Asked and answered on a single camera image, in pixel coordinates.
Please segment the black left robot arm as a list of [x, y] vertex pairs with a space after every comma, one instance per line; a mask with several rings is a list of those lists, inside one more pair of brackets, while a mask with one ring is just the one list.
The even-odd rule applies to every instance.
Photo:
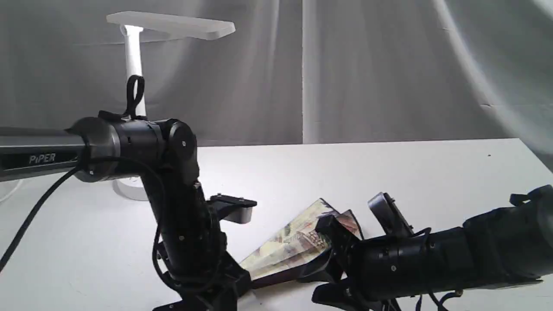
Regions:
[[227, 251], [220, 222], [245, 224], [255, 201], [205, 198], [195, 134], [177, 119], [148, 121], [101, 111], [67, 130], [1, 128], [1, 181], [65, 172], [40, 197], [1, 259], [6, 266], [35, 215], [69, 177], [94, 183], [140, 177], [154, 217], [152, 263], [181, 300], [159, 311], [236, 311], [250, 273]]

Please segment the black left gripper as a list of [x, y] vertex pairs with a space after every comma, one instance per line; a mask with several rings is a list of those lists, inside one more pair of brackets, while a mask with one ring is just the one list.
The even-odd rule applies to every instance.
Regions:
[[227, 251], [227, 236], [207, 201], [201, 190], [171, 195], [160, 216], [154, 266], [159, 272], [164, 262], [160, 278], [181, 299], [158, 311], [236, 311], [251, 289], [250, 273]]

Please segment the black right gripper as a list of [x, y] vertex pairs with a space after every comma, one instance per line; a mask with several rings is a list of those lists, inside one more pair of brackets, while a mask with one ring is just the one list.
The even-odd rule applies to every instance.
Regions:
[[401, 219], [380, 237], [360, 240], [334, 216], [318, 220], [316, 232], [329, 243], [334, 277], [317, 286], [311, 301], [344, 311], [399, 311], [397, 299], [432, 297], [427, 272], [431, 228], [413, 232]]

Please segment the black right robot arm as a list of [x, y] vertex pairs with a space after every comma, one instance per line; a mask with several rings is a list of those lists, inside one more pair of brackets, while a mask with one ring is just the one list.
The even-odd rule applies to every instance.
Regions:
[[383, 236], [360, 240], [333, 216], [316, 232], [337, 262], [312, 302], [344, 311], [398, 311], [398, 298], [428, 295], [439, 311], [464, 290], [535, 285], [553, 271], [553, 189], [545, 185], [510, 195], [510, 206], [466, 220], [442, 232], [414, 232], [388, 193], [370, 201]]

